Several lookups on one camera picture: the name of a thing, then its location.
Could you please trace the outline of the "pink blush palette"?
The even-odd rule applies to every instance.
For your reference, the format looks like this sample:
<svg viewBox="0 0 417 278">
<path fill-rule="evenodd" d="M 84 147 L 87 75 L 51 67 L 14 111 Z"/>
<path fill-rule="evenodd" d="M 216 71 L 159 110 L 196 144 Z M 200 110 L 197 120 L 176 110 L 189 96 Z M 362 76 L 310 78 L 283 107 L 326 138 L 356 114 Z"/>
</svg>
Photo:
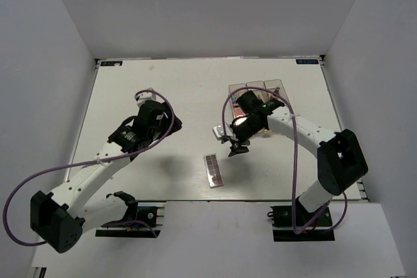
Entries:
<svg viewBox="0 0 417 278">
<path fill-rule="evenodd" d="M 233 108 L 233 115 L 234 115 L 233 120 L 237 124 L 241 123 L 242 121 L 246 119 L 246 114 L 243 112 L 243 110 L 240 107 Z"/>
</svg>

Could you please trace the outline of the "silver eyeshadow palette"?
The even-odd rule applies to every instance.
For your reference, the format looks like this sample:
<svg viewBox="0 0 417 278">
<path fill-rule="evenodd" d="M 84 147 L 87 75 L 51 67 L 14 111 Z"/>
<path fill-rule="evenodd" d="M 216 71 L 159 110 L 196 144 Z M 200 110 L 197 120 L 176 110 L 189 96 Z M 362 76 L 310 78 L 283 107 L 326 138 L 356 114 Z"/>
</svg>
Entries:
<svg viewBox="0 0 417 278">
<path fill-rule="evenodd" d="M 207 154 L 203 160 L 210 188 L 222 187 L 224 182 L 216 154 Z"/>
</svg>

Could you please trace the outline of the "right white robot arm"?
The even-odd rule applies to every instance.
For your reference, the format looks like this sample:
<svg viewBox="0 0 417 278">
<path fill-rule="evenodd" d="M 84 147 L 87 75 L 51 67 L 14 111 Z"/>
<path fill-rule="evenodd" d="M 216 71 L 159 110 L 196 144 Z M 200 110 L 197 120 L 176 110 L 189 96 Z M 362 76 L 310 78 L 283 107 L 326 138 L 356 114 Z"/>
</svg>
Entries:
<svg viewBox="0 0 417 278">
<path fill-rule="evenodd" d="M 317 160 L 317 179 L 296 198 L 295 219 L 309 225 L 318 210 L 335 196 L 341 195 L 369 171 L 355 133 L 328 130 L 295 115 L 289 102 L 273 96 L 260 100 L 252 90 L 235 100 L 244 113 L 229 125 L 231 135 L 222 135 L 231 143 L 230 156 L 249 151 L 250 138 L 262 130 L 271 130 L 291 139 L 295 147 L 302 146 Z"/>
</svg>

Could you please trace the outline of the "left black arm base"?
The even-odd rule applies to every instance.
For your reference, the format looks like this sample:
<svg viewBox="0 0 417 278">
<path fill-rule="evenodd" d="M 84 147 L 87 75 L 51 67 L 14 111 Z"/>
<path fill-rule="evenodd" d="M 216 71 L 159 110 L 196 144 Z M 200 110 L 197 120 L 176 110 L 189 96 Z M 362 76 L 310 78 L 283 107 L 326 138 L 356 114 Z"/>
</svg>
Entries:
<svg viewBox="0 0 417 278">
<path fill-rule="evenodd" d="M 148 238 L 156 239 L 164 223 L 164 202 L 139 202 L 135 214 L 121 222 L 112 221 L 105 227 L 98 227 L 98 238 Z"/>
</svg>

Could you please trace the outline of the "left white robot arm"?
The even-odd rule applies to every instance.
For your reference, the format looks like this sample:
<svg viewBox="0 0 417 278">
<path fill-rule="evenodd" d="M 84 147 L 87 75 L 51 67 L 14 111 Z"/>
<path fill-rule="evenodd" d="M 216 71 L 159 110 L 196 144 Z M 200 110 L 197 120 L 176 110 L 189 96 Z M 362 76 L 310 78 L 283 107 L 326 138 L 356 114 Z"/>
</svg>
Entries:
<svg viewBox="0 0 417 278">
<path fill-rule="evenodd" d="M 127 118 L 108 137 L 92 165 L 84 165 L 70 180 L 49 193 L 31 198 L 30 226 L 58 253 L 71 249 L 81 235 L 102 225 L 131 225 L 137 219 L 136 199 L 123 192 L 89 199 L 118 171 L 130 164 L 138 151 L 182 128 L 170 106 L 146 100 L 136 116 Z"/>
</svg>

